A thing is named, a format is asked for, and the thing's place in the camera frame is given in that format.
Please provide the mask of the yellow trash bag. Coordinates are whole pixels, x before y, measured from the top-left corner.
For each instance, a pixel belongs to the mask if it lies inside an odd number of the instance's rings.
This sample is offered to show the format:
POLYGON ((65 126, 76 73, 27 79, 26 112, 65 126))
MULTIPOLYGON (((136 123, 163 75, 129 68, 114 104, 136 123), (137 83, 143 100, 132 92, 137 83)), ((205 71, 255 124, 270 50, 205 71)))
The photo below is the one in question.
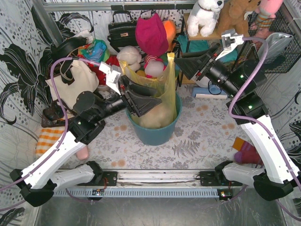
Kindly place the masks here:
MULTIPOLYGON (((174 53, 167 54, 168 65, 166 69, 163 71, 161 77, 157 79, 149 79, 146 77, 139 76, 136 72, 134 72, 125 61, 120 62, 120 67, 123 72, 126 69, 129 70, 129 78, 146 87, 155 88, 157 93, 155 95, 156 98, 162 100, 162 103, 172 107, 174 109, 174 120, 177 117, 176 113, 176 103, 175 103, 175 63, 174 63, 174 53)), ((136 115, 131 116, 132 120, 137 124, 137 120, 140 118, 136 115)))

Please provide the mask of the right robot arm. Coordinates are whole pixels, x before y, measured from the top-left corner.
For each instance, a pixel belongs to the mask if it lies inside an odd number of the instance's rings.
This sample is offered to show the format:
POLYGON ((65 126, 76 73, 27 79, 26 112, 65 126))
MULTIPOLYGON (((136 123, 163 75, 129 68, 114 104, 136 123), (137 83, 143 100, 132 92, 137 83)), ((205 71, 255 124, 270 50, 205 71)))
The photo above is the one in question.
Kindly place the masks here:
POLYGON ((265 104, 254 91, 263 81, 264 73, 260 70, 267 54, 258 62, 245 61, 231 72, 219 60, 222 53, 220 45, 215 45, 202 52, 186 53, 176 58, 175 63, 189 79, 206 76, 231 98, 227 103, 229 115, 251 139, 263 168, 224 161, 215 167, 215 177, 221 184, 236 181, 253 187, 267 201, 285 197, 301 186, 301 170, 283 148, 265 104))

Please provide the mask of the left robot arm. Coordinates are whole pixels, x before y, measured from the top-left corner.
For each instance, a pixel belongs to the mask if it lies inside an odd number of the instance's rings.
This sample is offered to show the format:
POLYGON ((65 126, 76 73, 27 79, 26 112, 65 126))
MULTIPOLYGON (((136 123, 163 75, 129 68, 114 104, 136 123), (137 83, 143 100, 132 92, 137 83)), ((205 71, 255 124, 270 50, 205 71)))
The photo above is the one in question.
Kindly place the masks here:
POLYGON ((104 99, 91 91, 81 92, 73 107, 76 117, 67 130, 39 159, 27 168, 14 169, 11 179, 20 188, 20 194, 33 207, 48 202, 55 192, 76 185, 98 185, 104 182, 103 170, 95 161, 58 172, 58 169, 76 152, 91 143, 104 129, 104 119, 127 109, 141 117, 162 103, 157 90, 121 76, 118 91, 104 99))

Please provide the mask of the teal trash bin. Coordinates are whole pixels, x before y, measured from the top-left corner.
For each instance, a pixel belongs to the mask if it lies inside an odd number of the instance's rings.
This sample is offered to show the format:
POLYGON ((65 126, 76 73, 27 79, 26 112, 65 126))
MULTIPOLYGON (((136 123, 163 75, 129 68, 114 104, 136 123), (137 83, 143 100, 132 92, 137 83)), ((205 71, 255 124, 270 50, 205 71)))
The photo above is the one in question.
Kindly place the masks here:
POLYGON ((147 129, 139 126, 132 120, 131 114, 128 112, 128 110, 126 110, 126 115, 132 123, 137 137, 142 141, 143 144, 158 146, 166 143, 171 138, 173 132, 175 131, 176 123, 182 113, 182 100, 178 93, 175 95, 175 103, 177 113, 176 119, 168 126, 159 129, 147 129))

